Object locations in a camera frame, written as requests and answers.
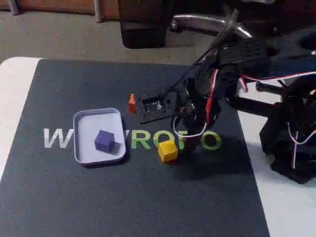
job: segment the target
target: wlkata logo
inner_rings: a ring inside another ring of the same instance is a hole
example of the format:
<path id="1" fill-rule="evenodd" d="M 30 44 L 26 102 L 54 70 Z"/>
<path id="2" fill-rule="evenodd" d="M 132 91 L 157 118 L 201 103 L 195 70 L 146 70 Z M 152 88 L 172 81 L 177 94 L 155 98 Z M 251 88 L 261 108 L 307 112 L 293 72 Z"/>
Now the wlkata logo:
<path id="1" fill-rule="evenodd" d="M 73 129 L 69 129 L 67 133 L 64 133 L 63 129 L 57 128 L 54 132 L 50 132 L 49 128 L 44 128 L 44 147 L 45 148 L 51 148 L 53 144 L 55 143 L 56 139 L 58 138 L 59 140 L 59 148 L 65 149 L 67 148 L 67 145 L 72 138 L 74 133 Z M 179 131 L 181 135 L 185 135 L 188 132 L 187 131 Z M 181 137 L 177 137 L 177 141 L 175 139 L 175 136 L 169 132 L 169 131 L 157 131 L 154 135 L 153 138 L 151 139 L 151 134 L 148 131 L 145 130 L 126 130 L 125 131 L 125 140 L 129 137 L 130 139 L 130 145 L 132 149 L 137 149 L 137 148 L 144 148 L 144 149 L 151 149 L 152 147 L 158 147 L 159 144 L 159 138 L 160 136 L 163 136 L 164 141 L 166 140 L 174 140 L 178 148 L 182 150 L 184 148 L 184 141 Z M 207 136 L 212 136 L 214 139 L 212 139 L 214 142 L 212 144 L 207 144 L 205 141 L 205 138 Z M 207 150 L 217 150 L 221 147 L 222 140 L 219 137 L 219 135 L 215 132 L 212 131 L 206 131 L 201 137 L 201 145 L 207 149 Z"/>

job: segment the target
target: dark gray mat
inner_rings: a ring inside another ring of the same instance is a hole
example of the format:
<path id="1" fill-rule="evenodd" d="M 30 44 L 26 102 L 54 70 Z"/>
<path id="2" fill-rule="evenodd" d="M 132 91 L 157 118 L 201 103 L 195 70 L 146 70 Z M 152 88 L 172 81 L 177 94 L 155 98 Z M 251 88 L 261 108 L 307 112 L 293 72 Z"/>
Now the dark gray mat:
<path id="1" fill-rule="evenodd" d="M 165 85 L 184 69 L 41 60 L 0 183 L 0 236 L 269 236 L 235 110 L 221 103 L 212 128 L 221 147 L 200 147 L 182 165 L 162 164 L 153 143 L 157 131 L 171 131 L 169 119 L 140 125 L 127 112 L 131 91 Z M 76 112 L 106 107 L 120 110 L 130 130 L 121 164 L 81 167 L 72 139 L 44 147 L 45 128 L 66 137 Z M 132 149 L 132 130 L 148 131 L 151 149 Z"/>

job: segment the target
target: white cable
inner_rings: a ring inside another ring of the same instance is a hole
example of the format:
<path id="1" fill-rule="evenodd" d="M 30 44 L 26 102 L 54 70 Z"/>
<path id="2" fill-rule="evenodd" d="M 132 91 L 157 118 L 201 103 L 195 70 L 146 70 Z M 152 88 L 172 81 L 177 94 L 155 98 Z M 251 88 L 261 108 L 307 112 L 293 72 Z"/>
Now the white cable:
<path id="1" fill-rule="evenodd" d="M 298 131 L 295 134 L 295 139 L 297 140 L 298 137 Z M 296 164 L 296 149 L 297 149 L 297 144 L 294 143 L 294 149 L 293 149 L 293 160 L 292 160 L 292 168 L 295 169 L 295 164 Z"/>
<path id="2" fill-rule="evenodd" d="M 212 86 L 212 91 L 214 91 L 214 88 L 215 88 L 215 82 L 216 82 L 217 74 L 218 74 L 218 69 L 215 69 L 215 72 L 214 72 L 214 81 L 213 81 L 213 86 Z"/>
<path id="3" fill-rule="evenodd" d="M 291 79 L 291 78 L 296 78 L 296 77 L 302 77 L 302 76 L 308 76 L 308 75 L 314 75 L 316 74 L 315 72 L 305 72 L 305 73 L 295 73 L 287 76 L 281 76 L 281 77 L 276 77 L 276 78 L 266 78 L 266 79 L 258 79 L 258 78 L 253 78 L 249 77 L 247 75 L 242 75 L 244 78 L 247 78 L 249 80 L 254 80 L 254 81 L 272 81 L 272 80 L 286 80 L 286 79 Z"/>
<path id="4" fill-rule="evenodd" d="M 294 137 L 293 135 L 291 134 L 291 128 L 290 128 L 290 124 L 287 123 L 287 129 L 288 129 L 288 134 L 290 135 L 291 139 L 293 140 L 293 142 L 297 145 L 303 145 L 305 143 L 308 142 L 308 140 L 313 137 L 316 133 L 316 130 L 314 130 L 303 142 L 298 142 Z"/>
<path id="5" fill-rule="evenodd" d="M 243 81 L 242 81 L 241 78 L 239 78 L 239 82 L 240 82 L 240 84 L 241 84 L 241 87 L 242 87 L 243 92 L 246 92 L 246 87 L 245 87 L 245 85 L 244 85 L 244 83 L 243 83 Z"/>
<path id="6" fill-rule="evenodd" d="M 177 134 L 178 137 L 183 137 L 183 138 L 199 137 L 199 136 L 202 136 L 203 133 L 204 133 L 205 130 L 206 130 L 207 124 L 206 124 L 206 122 L 205 122 L 204 127 L 203 127 L 203 129 L 202 129 L 202 132 L 200 132 L 199 134 L 195 134 L 195 135 L 181 135 L 181 134 L 178 133 L 177 130 L 176 130 L 176 119 L 177 119 L 177 117 L 174 118 L 172 127 L 173 127 L 174 133 Z"/>

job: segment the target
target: purple cube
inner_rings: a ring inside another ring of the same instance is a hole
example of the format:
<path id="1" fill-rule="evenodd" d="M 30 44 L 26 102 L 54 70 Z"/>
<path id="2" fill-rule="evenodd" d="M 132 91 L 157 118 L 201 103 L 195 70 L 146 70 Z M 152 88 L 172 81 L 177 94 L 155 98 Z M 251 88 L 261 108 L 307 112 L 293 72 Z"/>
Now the purple cube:
<path id="1" fill-rule="evenodd" d="M 100 130 L 94 140 L 95 149 L 101 152 L 110 153 L 114 146 L 114 134 Z"/>

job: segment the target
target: white tray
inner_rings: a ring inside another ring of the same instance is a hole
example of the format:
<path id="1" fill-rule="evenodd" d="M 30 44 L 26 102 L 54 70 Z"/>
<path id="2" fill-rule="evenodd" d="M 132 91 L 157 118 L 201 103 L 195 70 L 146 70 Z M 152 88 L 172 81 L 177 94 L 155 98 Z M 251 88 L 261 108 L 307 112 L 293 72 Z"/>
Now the white tray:
<path id="1" fill-rule="evenodd" d="M 94 140 L 100 130 L 114 134 L 111 153 L 95 149 Z M 75 158 L 81 165 L 117 162 L 126 152 L 122 120 L 113 108 L 80 111 L 74 116 Z"/>

